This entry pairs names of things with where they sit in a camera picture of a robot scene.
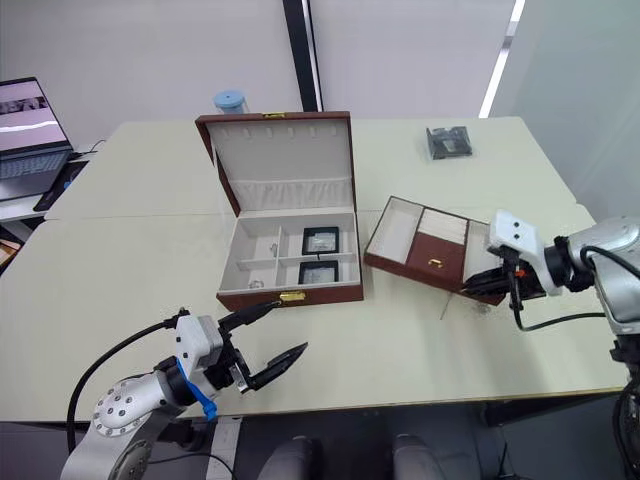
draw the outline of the laptop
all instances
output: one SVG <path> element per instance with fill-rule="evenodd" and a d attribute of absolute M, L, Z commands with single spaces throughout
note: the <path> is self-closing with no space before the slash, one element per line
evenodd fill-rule
<path fill-rule="evenodd" d="M 35 77 L 0 82 L 0 200 L 46 192 L 72 152 Z"/>

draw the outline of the black pole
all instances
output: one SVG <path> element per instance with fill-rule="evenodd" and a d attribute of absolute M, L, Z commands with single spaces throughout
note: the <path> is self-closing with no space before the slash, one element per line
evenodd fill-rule
<path fill-rule="evenodd" d="M 305 112 L 322 111 L 322 92 L 309 1 L 282 0 L 282 6 L 287 20 L 302 109 Z"/>

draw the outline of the gold clasp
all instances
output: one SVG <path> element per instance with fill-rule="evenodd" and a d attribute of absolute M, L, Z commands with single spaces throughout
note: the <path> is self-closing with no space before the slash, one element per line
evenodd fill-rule
<path fill-rule="evenodd" d="M 282 292 L 280 294 L 280 300 L 283 302 L 300 302 L 307 298 L 307 294 L 304 292 Z"/>

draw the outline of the robotic arm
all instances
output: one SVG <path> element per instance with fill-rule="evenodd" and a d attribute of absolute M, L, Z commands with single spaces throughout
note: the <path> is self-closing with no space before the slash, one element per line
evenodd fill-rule
<path fill-rule="evenodd" d="M 521 326 L 523 300 L 560 295 L 563 287 L 579 292 L 595 286 L 618 337 L 614 360 L 625 362 L 633 372 L 638 369 L 640 218 L 606 220 L 568 237 L 556 237 L 552 246 L 545 246 L 535 226 L 499 210 L 491 222 L 489 251 L 503 259 L 502 267 L 469 278 L 467 293 L 509 293 L 510 307 Z"/>
<path fill-rule="evenodd" d="M 153 372 L 120 380 L 95 406 L 84 439 L 70 454 L 62 480 L 139 479 L 147 468 L 158 436 L 186 408 L 199 402 L 209 420 L 213 399 L 235 383 L 240 392 L 259 390 L 286 372 L 307 344 L 298 345 L 251 375 L 242 354 L 231 343 L 231 331 L 266 315 L 280 302 L 234 312 L 218 328 L 209 316 L 183 310 L 177 317 L 176 355 Z"/>

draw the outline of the brown jewelry box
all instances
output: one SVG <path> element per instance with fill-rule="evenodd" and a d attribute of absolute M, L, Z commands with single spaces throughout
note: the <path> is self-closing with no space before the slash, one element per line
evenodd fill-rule
<path fill-rule="evenodd" d="M 205 115 L 196 126 L 237 217 L 220 302 L 362 300 L 349 112 Z M 339 252 L 302 255 L 312 227 L 338 227 Z M 299 285 L 314 260 L 337 261 L 338 281 Z"/>
<path fill-rule="evenodd" d="M 461 292 L 466 279 L 500 266 L 486 251 L 489 225 L 398 197 L 385 206 L 364 252 L 364 262 L 390 273 L 491 305 L 504 295 Z"/>

